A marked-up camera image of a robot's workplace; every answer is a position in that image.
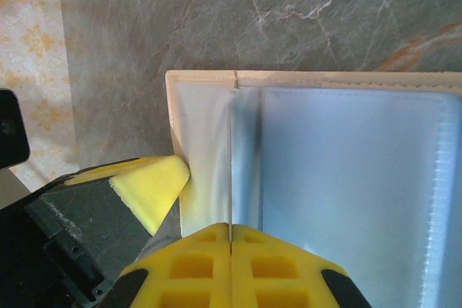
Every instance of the yellow foam pad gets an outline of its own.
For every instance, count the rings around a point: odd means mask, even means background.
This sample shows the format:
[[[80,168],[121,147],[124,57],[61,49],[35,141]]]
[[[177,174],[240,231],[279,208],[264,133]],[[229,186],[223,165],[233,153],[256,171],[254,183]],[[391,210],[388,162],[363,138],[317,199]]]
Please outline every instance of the yellow foam pad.
[[[154,236],[189,179],[189,169],[178,156],[150,164],[109,179],[114,191]]]

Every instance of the yellow floral pattern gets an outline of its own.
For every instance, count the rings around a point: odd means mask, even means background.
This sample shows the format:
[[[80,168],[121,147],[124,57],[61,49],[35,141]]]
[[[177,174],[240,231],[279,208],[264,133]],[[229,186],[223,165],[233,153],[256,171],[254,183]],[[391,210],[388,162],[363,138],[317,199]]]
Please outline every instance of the yellow floral pattern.
[[[60,0],[0,0],[0,88],[18,96],[30,159],[12,168],[30,190],[79,169]]]

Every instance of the marble veining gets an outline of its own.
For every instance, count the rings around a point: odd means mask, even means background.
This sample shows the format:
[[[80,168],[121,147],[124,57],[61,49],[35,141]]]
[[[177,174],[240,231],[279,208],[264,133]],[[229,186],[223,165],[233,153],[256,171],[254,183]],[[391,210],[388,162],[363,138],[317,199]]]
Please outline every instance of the marble veining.
[[[61,0],[80,164],[171,153],[168,69],[460,71],[460,0]]]

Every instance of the white plastic folder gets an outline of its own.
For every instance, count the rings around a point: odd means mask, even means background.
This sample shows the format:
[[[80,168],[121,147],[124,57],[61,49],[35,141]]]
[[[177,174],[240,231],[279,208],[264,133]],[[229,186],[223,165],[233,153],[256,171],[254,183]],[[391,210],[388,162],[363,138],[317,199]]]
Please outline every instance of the white plastic folder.
[[[462,307],[453,87],[320,89],[309,73],[217,83],[201,72],[200,83],[167,79],[175,151],[192,171],[183,235],[227,220],[231,167],[234,223],[343,266],[373,307]]]

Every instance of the gray marble surface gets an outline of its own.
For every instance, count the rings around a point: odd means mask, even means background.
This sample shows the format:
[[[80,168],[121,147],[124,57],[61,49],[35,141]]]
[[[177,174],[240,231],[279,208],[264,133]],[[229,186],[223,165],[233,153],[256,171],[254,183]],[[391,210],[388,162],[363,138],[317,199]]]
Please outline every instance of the gray marble surface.
[[[82,167],[172,152],[168,69],[461,71],[461,0],[61,0]]]

